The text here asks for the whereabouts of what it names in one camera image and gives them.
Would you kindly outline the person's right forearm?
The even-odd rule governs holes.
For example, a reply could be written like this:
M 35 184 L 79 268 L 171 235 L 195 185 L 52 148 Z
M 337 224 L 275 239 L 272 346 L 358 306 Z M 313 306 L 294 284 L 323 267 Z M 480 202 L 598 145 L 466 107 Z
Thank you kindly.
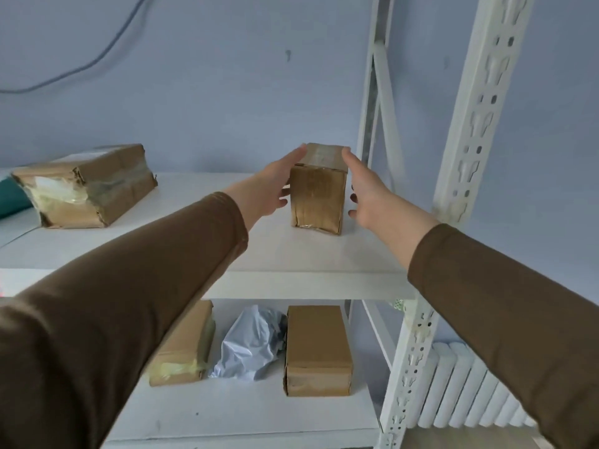
M 446 224 L 389 222 L 408 280 L 559 449 L 599 449 L 599 306 Z

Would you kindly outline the large taped cardboard box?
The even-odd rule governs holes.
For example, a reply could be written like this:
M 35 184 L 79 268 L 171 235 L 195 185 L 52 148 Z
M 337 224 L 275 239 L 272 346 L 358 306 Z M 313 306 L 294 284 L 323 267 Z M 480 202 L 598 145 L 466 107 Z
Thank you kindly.
M 11 176 L 47 229 L 108 227 L 158 186 L 140 143 L 17 167 Z

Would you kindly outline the white radiator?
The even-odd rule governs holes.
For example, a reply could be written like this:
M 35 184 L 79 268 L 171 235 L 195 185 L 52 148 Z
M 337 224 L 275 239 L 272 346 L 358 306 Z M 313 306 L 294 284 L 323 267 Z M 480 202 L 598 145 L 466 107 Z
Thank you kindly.
M 535 427 L 520 401 L 461 342 L 433 343 L 407 427 Z

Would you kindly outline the person's left hand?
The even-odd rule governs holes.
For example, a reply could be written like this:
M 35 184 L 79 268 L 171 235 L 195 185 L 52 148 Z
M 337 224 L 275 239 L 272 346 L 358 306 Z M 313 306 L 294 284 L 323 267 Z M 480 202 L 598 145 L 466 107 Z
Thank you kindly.
M 265 210 L 264 169 L 224 190 L 239 208 L 248 231 L 260 218 L 275 212 Z

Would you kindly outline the grey plastic mailer bag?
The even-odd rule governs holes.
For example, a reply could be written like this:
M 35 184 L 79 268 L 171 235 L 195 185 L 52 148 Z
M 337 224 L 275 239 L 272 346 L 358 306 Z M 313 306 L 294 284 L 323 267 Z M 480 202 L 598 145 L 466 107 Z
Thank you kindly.
M 209 378 L 258 381 L 286 347 L 288 316 L 252 305 L 241 312 L 221 343 L 221 358 Z

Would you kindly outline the plain oblong cardboard box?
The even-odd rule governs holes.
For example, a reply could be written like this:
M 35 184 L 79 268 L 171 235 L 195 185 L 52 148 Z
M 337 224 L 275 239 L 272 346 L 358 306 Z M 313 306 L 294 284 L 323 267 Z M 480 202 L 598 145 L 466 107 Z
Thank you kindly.
M 290 398 L 351 395 L 353 357 L 338 305 L 291 305 L 283 390 Z

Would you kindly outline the white metal shelf rack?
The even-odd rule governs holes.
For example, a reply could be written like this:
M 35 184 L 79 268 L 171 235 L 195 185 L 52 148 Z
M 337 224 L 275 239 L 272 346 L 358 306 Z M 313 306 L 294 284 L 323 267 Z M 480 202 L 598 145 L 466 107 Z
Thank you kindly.
M 377 124 L 382 125 L 393 191 L 407 185 L 395 114 L 387 50 L 395 0 L 373 0 L 368 64 L 356 154 L 371 167 Z M 481 176 L 535 0 L 479 0 L 460 86 L 438 174 L 432 209 L 462 228 L 475 203 Z M 159 173 L 160 187 L 108 229 L 33 229 L 0 248 L 0 302 L 34 284 L 72 258 L 176 211 L 196 198 L 244 178 L 236 173 Z M 348 234 L 331 236 L 292 228 L 284 209 L 259 222 L 247 253 L 206 294 L 225 326 L 244 303 L 339 304 L 346 331 L 363 305 L 391 369 L 380 416 L 361 370 L 347 398 L 287 398 L 283 364 L 256 383 L 204 380 L 136 388 L 105 444 L 106 449 L 404 449 L 406 429 L 419 409 L 417 388 L 438 314 L 407 282 L 382 243 L 350 221 Z M 376 302 L 405 302 L 396 341 Z

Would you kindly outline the teal flat package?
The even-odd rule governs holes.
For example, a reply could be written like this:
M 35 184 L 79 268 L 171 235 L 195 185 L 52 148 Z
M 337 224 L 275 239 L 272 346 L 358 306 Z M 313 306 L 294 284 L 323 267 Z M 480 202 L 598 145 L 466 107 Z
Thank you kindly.
M 32 208 L 32 203 L 15 179 L 7 175 L 0 179 L 0 220 Z

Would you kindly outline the person's left forearm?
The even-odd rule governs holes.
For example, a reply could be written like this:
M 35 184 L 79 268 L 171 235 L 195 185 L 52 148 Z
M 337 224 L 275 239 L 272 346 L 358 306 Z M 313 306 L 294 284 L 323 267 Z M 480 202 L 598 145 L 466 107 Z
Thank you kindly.
M 213 193 L 0 306 L 0 449 L 100 449 L 167 333 L 248 240 L 238 205 Z

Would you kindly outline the small cardboard box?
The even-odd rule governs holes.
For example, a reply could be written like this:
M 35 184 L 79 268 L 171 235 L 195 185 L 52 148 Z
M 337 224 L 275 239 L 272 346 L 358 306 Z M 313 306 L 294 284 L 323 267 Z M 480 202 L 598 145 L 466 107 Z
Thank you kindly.
M 348 166 L 343 146 L 308 143 L 290 171 L 291 225 L 340 236 Z

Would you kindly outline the cardboard box with yellowed tape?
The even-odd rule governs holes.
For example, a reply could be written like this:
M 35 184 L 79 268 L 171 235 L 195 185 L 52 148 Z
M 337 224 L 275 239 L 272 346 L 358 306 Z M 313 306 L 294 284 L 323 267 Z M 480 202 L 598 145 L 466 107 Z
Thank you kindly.
M 161 387 L 203 379 L 215 331 L 212 301 L 196 302 L 170 332 L 148 365 L 149 385 Z

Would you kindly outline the person's right hand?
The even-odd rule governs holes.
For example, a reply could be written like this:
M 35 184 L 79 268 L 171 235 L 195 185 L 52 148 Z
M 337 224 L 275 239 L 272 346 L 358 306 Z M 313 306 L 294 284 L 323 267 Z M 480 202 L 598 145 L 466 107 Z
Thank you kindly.
M 342 157 L 352 175 L 351 218 L 380 239 L 414 237 L 418 208 L 388 189 L 378 175 L 365 166 L 348 147 Z

